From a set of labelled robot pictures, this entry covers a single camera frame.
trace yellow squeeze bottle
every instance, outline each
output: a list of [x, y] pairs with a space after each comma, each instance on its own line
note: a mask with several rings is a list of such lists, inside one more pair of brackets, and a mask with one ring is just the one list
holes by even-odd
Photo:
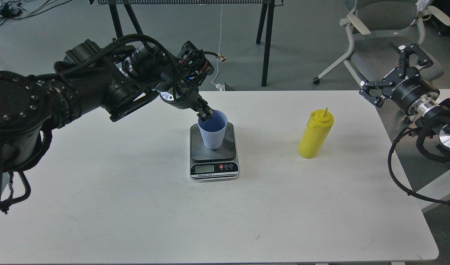
[[310, 113], [309, 121], [300, 140], [297, 151], [305, 158], [314, 158], [333, 126], [333, 115], [326, 109], [318, 109]]

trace chair armrest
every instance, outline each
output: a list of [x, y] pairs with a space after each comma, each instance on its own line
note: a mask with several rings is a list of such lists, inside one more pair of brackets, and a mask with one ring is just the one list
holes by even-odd
[[340, 20], [340, 26], [345, 26], [347, 24], [353, 24], [353, 26], [361, 32], [362, 35], [369, 35], [371, 31], [364, 25], [364, 23], [352, 13], [349, 13], [345, 18]]
[[450, 26], [450, 18], [439, 8], [434, 6], [427, 7], [426, 10], [422, 12], [422, 15], [434, 15], [437, 19], [439, 19], [444, 25]]

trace bolt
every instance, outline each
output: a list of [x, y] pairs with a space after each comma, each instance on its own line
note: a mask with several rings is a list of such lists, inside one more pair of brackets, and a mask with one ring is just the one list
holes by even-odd
[[4, 122], [10, 122], [11, 121], [11, 117], [9, 117], [9, 115], [7, 115], [7, 114], [4, 114], [3, 115], [3, 121]]

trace black metal leg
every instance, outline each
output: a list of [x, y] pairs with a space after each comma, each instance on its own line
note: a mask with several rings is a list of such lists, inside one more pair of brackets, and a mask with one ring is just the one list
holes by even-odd
[[267, 69], [269, 67], [269, 52], [271, 50], [271, 34], [273, 31], [275, 0], [271, 0], [267, 7], [267, 23], [266, 23], [266, 38], [264, 44], [264, 61], [263, 61], [263, 78], [261, 86], [267, 86]]
[[109, 5], [110, 15], [112, 16], [112, 22], [114, 22], [115, 35], [120, 38], [124, 35], [122, 33], [122, 26], [120, 25], [119, 13], [117, 12], [117, 6], [114, 4]]
[[129, 14], [130, 20], [132, 21], [132, 24], [134, 25], [134, 28], [138, 34], [143, 34], [141, 31], [140, 24], [138, 24], [138, 20], [136, 19], [134, 10], [132, 9], [131, 5], [124, 4], [125, 10], [127, 10], [127, 13]]
[[264, 20], [266, 18], [267, 4], [263, 4], [261, 8], [261, 16], [259, 17], [259, 26], [257, 28], [256, 44], [261, 44], [261, 36], [263, 35]]

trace ribbed cup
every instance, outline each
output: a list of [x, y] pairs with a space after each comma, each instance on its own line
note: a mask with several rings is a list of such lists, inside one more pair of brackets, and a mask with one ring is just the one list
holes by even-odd
[[227, 122], [225, 114], [219, 110], [214, 110], [212, 116], [205, 122], [198, 119], [197, 124], [205, 147], [218, 149], [222, 146]]

